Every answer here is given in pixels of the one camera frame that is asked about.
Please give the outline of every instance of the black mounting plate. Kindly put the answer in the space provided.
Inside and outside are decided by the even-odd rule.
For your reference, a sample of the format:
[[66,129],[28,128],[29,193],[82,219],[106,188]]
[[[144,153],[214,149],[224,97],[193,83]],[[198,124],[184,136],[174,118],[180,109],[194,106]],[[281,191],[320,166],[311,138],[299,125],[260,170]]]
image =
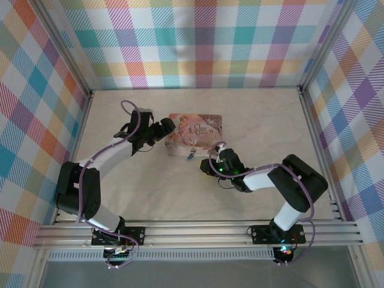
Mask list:
[[[127,235],[129,237],[132,237],[135,239],[139,246],[144,244],[144,238],[145,238],[145,227],[124,227],[119,232],[122,235]],[[120,245],[125,245],[126,240],[125,238],[121,238]],[[91,241],[92,246],[109,246],[108,243],[106,243],[105,239],[103,239],[101,236],[93,238]]]
[[269,225],[253,225],[251,226],[251,236],[253,244],[304,244],[305,235],[302,225],[296,224],[287,232],[283,242],[275,240],[270,232]]

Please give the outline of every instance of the white marble surface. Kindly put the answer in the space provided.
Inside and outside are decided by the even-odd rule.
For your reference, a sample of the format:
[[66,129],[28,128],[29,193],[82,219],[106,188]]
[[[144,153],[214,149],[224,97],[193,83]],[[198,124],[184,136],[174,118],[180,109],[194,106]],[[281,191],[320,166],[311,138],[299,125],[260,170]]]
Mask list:
[[[296,154],[320,170],[294,88],[98,91],[78,160],[97,152],[129,121],[120,108],[124,99],[151,108],[155,120],[170,113],[222,115],[223,138],[247,167]],[[126,220],[270,220],[284,203],[275,188],[253,193],[221,189],[217,178],[200,171],[201,159],[168,156],[162,140],[103,179],[102,203]],[[315,207],[316,219],[333,218],[327,193]]]

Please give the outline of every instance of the plaid wallpaper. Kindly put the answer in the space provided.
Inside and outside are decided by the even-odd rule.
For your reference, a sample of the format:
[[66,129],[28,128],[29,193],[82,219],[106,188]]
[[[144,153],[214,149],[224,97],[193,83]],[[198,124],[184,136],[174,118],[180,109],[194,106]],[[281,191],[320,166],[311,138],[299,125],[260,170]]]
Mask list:
[[323,45],[323,42],[324,42],[325,38],[328,36],[330,28],[335,23],[335,20],[336,20],[339,12],[341,10],[341,7],[343,6],[344,3],[345,3],[345,0],[338,0],[337,1],[337,4],[336,4],[334,10],[333,10],[330,18],[328,19],[328,22],[325,25],[325,28],[324,28],[324,30],[323,30],[323,32],[322,32],[322,34],[321,34],[321,36],[320,36],[316,46],[315,46],[315,48],[313,49],[311,58],[308,61],[307,66],[305,67],[304,73],[302,74],[302,76],[300,78],[298,86],[303,84],[306,76],[308,75],[308,72],[309,72],[310,68],[313,65],[313,61],[316,59],[317,55],[319,54],[319,51],[320,51],[320,49],[321,49],[321,47]]
[[45,0],[96,89],[297,86],[341,2]]
[[307,97],[343,209],[384,287],[384,0],[360,0]]
[[0,1],[0,287],[21,287],[85,96],[27,0]]

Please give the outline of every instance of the purple cable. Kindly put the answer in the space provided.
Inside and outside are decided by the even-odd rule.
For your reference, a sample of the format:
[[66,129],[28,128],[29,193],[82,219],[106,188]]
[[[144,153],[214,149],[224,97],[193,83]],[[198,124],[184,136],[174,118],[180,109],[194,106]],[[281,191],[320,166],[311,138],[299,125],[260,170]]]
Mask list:
[[121,238],[125,238],[129,241],[132,241],[134,242],[135,246],[137,247],[136,248],[136,253],[134,255],[131,256],[130,259],[124,261],[122,264],[120,265],[112,265],[109,260],[110,260],[110,256],[107,258],[107,265],[108,267],[111,267],[111,268],[121,268],[121,267],[124,267],[125,265],[128,265],[133,259],[135,256],[137,256],[137,254],[139,253],[139,243],[136,241],[136,239],[132,238],[132,237],[129,237],[127,235],[122,235],[122,234],[117,234],[117,233],[113,233],[111,231],[108,231],[108,230],[105,230],[105,229],[102,229],[100,227],[97,227],[96,225],[93,225],[92,223],[88,222],[88,221],[85,221],[86,224],[90,225],[91,227],[95,228],[95,229],[98,229],[102,232],[104,232],[105,234],[109,234],[111,236],[115,236],[115,237],[121,237]]
[[137,125],[136,125],[135,129],[132,131],[132,133],[129,134],[126,138],[122,139],[122,140],[119,141],[119,142],[114,143],[113,145],[111,144],[111,145],[108,145],[108,146],[104,147],[102,150],[96,152],[96,154],[93,155],[93,156],[92,156],[92,157],[85,163],[85,165],[84,165],[82,171],[80,172],[80,177],[79,177],[79,211],[78,211],[78,213],[77,213],[77,218],[76,218],[76,222],[75,222],[75,223],[80,222],[80,220],[82,219],[82,214],[83,214],[83,177],[84,177],[84,173],[85,173],[86,168],[87,168],[89,165],[91,165],[91,163],[93,163],[93,161],[94,161],[100,154],[102,154],[103,152],[107,151],[108,149],[110,149],[110,148],[112,148],[112,147],[114,147],[114,146],[116,146],[116,145],[120,145],[120,144],[123,143],[124,141],[127,141],[130,137],[132,137],[132,135],[133,135],[134,133],[136,133],[136,131],[137,131],[137,130],[139,129],[139,127],[140,127],[141,117],[140,117],[140,110],[139,110],[139,108],[138,108],[133,102],[131,102],[131,101],[129,101],[129,100],[122,100],[122,101],[120,102],[120,105],[121,105],[121,107],[123,108],[123,110],[124,110],[125,112],[127,112],[129,115],[131,115],[131,113],[128,112],[128,111],[126,110],[126,108],[124,107],[124,103],[129,103],[129,104],[131,104],[131,105],[134,107],[134,109],[137,111],[137,117],[138,117]]
[[282,165],[282,164],[277,164],[277,163],[274,163],[274,164],[270,164],[270,165],[265,165],[265,166],[261,166],[261,167],[258,167],[258,168],[254,168],[254,169],[251,169],[249,171],[246,171],[244,173],[240,173],[240,174],[237,174],[237,175],[225,175],[225,174],[222,174],[220,173],[219,171],[216,170],[216,168],[214,167],[213,163],[212,163],[212,153],[213,153],[213,150],[215,149],[216,146],[220,145],[220,144],[223,144],[224,146],[227,145],[226,142],[224,141],[220,141],[220,142],[217,142],[216,144],[213,145],[213,147],[209,150],[209,157],[208,157],[208,161],[209,161],[209,165],[211,166],[212,170],[219,176],[221,177],[224,177],[224,178],[235,178],[235,177],[240,177],[240,176],[245,176],[245,175],[249,175],[249,174],[252,174],[254,172],[258,172],[258,171],[262,171],[262,170],[266,170],[266,169],[270,169],[270,168],[273,168],[273,167],[282,167],[284,170],[286,170],[288,173],[290,173],[290,175],[294,178],[294,180],[299,184],[300,188],[303,190],[305,196],[307,197],[308,199],[308,202],[310,204],[310,208],[311,208],[311,214],[309,217],[307,218],[304,218],[302,219],[300,222],[305,222],[305,221],[310,221],[312,220],[313,218],[313,215],[314,215],[314,206],[313,206],[313,201],[312,201],[312,198],[308,192],[308,190],[306,189],[306,187],[303,185],[303,183],[300,181],[300,179],[296,176],[296,174],[293,173],[292,170],[290,170],[288,167]]
[[306,189],[306,187],[304,186],[304,184],[301,182],[301,180],[296,176],[296,174],[294,174],[294,172],[292,170],[290,170],[287,166],[283,165],[283,164],[270,164],[270,165],[265,165],[265,166],[261,166],[261,167],[258,167],[258,168],[254,168],[254,169],[251,169],[249,171],[246,171],[244,173],[241,173],[241,174],[237,174],[237,175],[225,175],[225,174],[222,174],[220,173],[219,171],[217,171],[215,169],[215,167],[213,166],[213,163],[212,163],[212,152],[213,150],[215,149],[216,146],[220,145],[220,144],[223,144],[224,146],[227,145],[226,142],[224,141],[220,141],[220,142],[217,142],[216,144],[213,145],[213,147],[210,149],[209,151],[209,157],[208,157],[208,161],[209,161],[209,165],[211,166],[212,170],[219,176],[221,177],[224,177],[224,178],[235,178],[235,177],[240,177],[240,176],[245,176],[245,175],[249,175],[249,174],[252,174],[254,172],[257,172],[257,171],[262,171],[262,170],[265,170],[265,169],[270,169],[270,168],[273,168],[273,167],[282,167],[285,171],[287,171],[288,173],[290,173],[290,175],[293,177],[293,179],[299,184],[301,190],[304,192],[305,196],[307,197],[307,200],[310,204],[310,209],[311,209],[311,214],[306,217],[306,218],[303,218],[303,219],[300,219],[298,222],[300,223],[303,223],[303,222],[309,222],[311,223],[312,225],[312,228],[313,228],[313,234],[312,234],[312,238],[311,238],[311,241],[309,243],[309,245],[306,247],[305,251],[299,255],[299,257],[297,257],[296,259],[292,260],[292,262],[295,262],[297,259],[299,259],[300,257],[302,257],[303,255],[305,255],[306,253],[308,253],[309,249],[311,248],[311,246],[313,245],[313,242],[314,242],[314,237],[315,237],[315,234],[316,234],[316,230],[315,230],[315,226],[313,224],[313,222],[311,221],[312,218],[313,218],[313,215],[314,215],[314,204],[313,204],[313,201],[312,201],[312,198],[308,192],[308,190]]
[[305,222],[309,222],[309,223],[311,223],[311,225],[312,225],[313,232],[312,232],[312,238],[311,238],[311,241],[310,241],[310,243],[308,244],[308,246],[306,247],[306,249],[304,250],[304,252],[301,253],[301,254],[299,255],[299,257],[293,259],[293,260],[290,262],[290,264],[295,263],[298,259],[300,259],[302,256],[304,256],[305,254],[307,254],[308,251],[310,250],[310,248],[312,247],[313,242],[314,242],[314,236],[315,236],[315,234],[316,234],[315,226],[314,226],[314,224],[313,224],[313,222],[312,222],[311,220],[307,220],[307,221],[305,221]]

